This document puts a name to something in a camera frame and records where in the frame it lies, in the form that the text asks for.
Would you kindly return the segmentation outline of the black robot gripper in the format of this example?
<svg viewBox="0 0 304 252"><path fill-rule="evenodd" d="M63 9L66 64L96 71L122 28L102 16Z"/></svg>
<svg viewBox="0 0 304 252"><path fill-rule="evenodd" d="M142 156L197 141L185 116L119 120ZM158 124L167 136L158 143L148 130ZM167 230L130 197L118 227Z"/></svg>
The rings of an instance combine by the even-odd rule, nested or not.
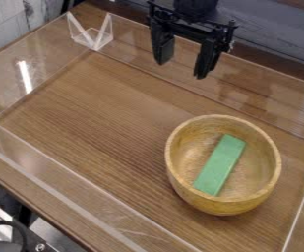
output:
<svg viewBox="0 0 304 252"><path fill-rule="evenodd" d="M221 52L233 46L238 27L217 10L218 0L147 0L147 23L155 62L166 64L174 56L174 36L201 43L193 75L203 79L214 70Z"/></svg>

